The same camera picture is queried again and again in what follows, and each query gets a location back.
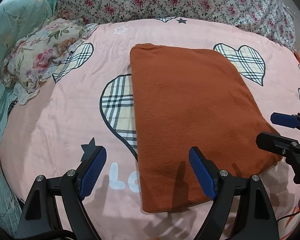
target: black star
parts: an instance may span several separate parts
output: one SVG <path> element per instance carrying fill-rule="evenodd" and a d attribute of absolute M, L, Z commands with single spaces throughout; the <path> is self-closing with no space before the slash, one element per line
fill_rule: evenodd
<path fill-rule="evenodd" d="M 94 142 L 94 137 L 91 139 L 89 144 L 82 144 L 81 145 L 82 150 L 84 151 L 84 154 L 82 155 L 81 162 L 86 161 L 90 158 L 91 154 L 95 151 L 97 148 Z"/>
<path fill-rule="evenodd" d="M 176 21 L 178 21 L 178 23 L 184 23 L 184 24 L 186 24 L 187 20 L 183 20 L 183 19 L 180 18 L 179 20 L 176 20 Z"/>

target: black cable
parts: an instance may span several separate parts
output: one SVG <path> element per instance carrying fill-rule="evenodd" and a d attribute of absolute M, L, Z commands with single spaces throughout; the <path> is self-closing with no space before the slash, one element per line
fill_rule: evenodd
<path fill-rule="evenodd" d="M 36 236 L 30 236 L 26 238 L 16 238 L 15 240 L 54 240 L 59 237 L 69 237 L 73 240 L 77 239 L 77 237 L 73 232 L 59 229 L 59 230 L 53 230 L 50 232 L 42 233 Z"/>
<path fill-rule="evenodd" d="M 293 213 L 293 214 L 291 214 L 291 215 L 287 215 L 287 216 L 284 216 L 284 217 L 282 217 L 282 218 L 279 218 L 279 219 L 277 220 L 277 222 L 279 222 L 281 219 L 289 218 L 289 217 L 293 217 L 293 216 L 295 216 L 295 215 L 298 215 L 299 213 L 300 213 L 300 211 L 298 211 L 298 212 L 296 212 L 296 213 Z"/>

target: white star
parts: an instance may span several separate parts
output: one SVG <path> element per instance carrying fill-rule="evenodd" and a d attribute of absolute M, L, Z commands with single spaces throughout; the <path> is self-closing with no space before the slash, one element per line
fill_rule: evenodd
<path fill-rule="evenodd" d="M 127 29 L 124 27 L 124 25 L 122 25 L 121 27 L 117 27 L 115 28 L 115 32 L 113 34 L 122 34 L 126 31 Z"/>

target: star print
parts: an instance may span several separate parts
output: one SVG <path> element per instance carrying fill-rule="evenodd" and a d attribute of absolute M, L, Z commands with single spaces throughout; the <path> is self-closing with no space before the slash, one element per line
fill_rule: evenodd
<path fill-rule="evenodd" d="M 124 27 L 124 25 L 122 25 L 121 27 L 117 27 L 115 28 L 115 32 L 113 34 L 122 34 L 126 31 L 127 29 Z"/>
<path fill-rule="evenodd" d="M 183 19 L 180 18 L 179 20 L 176 20 L 176 21 L 178 21 L 178 23 L 184 23 L 184 24 L 186 24 L 187 20 L 183 20 Z"/>
<path fill-rule="evenodd" d="M 94 137 L 91 139 L 89 144 L 82 144 L 81 148 L 84 151 L 84 154 L 82 155 L 82 158 L 81 158 L 81 162 L 82 162 L 82 161 L 88 160 L 97 148 L 95 141 L 94 141 Z"/>

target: blue gripper pad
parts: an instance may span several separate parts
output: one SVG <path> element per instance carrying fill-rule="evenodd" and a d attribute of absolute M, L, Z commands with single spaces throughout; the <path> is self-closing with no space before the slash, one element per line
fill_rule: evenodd
<path fill-rule="evenodd" d="M 300 126 L 300 122 L 298 118 L 296 116 L 288 115 L 288 114 L 273 113 L 271 114 L 270 121 L 273 124 L 277 124 L 289 128 L 297 128 Z"/>
<path fill-rule="evenodd" d="M 193 148 L 189 151 L 189 162 L 204 194 L 215 200 L 218 194 L 214 190 L 213 179 Z"/>
<path fill-rule="evenodd" d="M 79 198 L 81 200 L 84 200 L 85 197 L 91 194 L 102 168 L 105 166 L 106 160 L 107 152 L 106 149 L 102 147 L 81 180 L 81 189 L 79 192 Z"/>

